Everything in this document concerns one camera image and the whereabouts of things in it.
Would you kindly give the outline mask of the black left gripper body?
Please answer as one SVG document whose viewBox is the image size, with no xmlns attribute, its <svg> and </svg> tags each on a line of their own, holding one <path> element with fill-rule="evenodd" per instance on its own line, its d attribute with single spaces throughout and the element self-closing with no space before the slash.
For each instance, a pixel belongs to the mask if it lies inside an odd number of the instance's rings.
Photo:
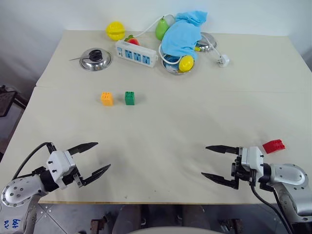
<svg viewBox="0 0 312 234">
<path fill-rule="evenodd" d="M 65 185 L 75 182 L 79 188 L 81 187 L 81 178 L 78 170 L 73 170 L 70 174 L 64 176 L 62 181 Z"/>
</svg>

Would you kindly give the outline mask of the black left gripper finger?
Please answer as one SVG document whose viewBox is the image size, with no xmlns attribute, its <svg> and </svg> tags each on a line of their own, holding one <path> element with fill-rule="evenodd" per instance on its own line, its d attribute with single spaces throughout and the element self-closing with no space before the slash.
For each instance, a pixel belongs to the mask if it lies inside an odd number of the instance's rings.
<svg viewBox="0 0 312 234">
<path fill-rule="evenodd" d="M 74 155 L 77 153 L 83 153 L 83 152 L 93 148 L 96 145 L 98 145 L 98 142 L 83 143 L 83 144 L 77 145 L 73 148 L 70 148 L 67 151 L 69 152 L 70 155 Z"/>
<path fill-rule="evenodd" d="M 87 186 L 88 184 L 94 182 L 95 180 L 99 179 L 109 168 L 111 167 L 111 164 L 108 164 L 96 171 L 94 171 L 90 177 L 83 179 L 80 177 L 82 186 Z"/>
</svg>

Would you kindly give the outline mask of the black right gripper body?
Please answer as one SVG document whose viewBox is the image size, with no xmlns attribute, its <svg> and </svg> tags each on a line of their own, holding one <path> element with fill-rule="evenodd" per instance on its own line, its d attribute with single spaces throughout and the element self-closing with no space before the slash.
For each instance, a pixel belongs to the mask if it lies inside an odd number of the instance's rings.
<svg viewBox="0 0 312 234">
<path fill-rule="evenodd" d="M 252 170 L 256 170 L 256 148 L 239 147 L 239 154 L 231 165 L 231 176 L 238 181 L 249 181 Z"/>
</svg>

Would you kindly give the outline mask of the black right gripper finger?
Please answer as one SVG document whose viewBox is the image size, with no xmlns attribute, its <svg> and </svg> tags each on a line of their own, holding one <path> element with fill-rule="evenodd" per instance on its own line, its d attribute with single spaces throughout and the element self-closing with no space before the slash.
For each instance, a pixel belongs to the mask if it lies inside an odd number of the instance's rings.
<svg viewBox="0 0 312 234">
<path fill-rule="evenodd" d="M 208 150 L 217 152 L 217 153 L 230 153 L 230 154 L 239 154 L 239 147 L 230 147 L 230 146 L 225 146 L 225 145 L 211 145 L 211 146 L 206 146 L 205 147 Z"/>
<path fill-rule="evenodd" d="M 214 175 L 214 174 L 209 174 L 209 173 L 201 173 L 204 177 L 206 177 L 207 179 L 220 184 L 220 185 L 224 185 L 227 187 L 231 187 L 235 190 L 238 190 L 238 180 L 233 179 L 233 180 L 226 180 L 224 177 L 219 176 L 219 175 Z"/>
</svg>

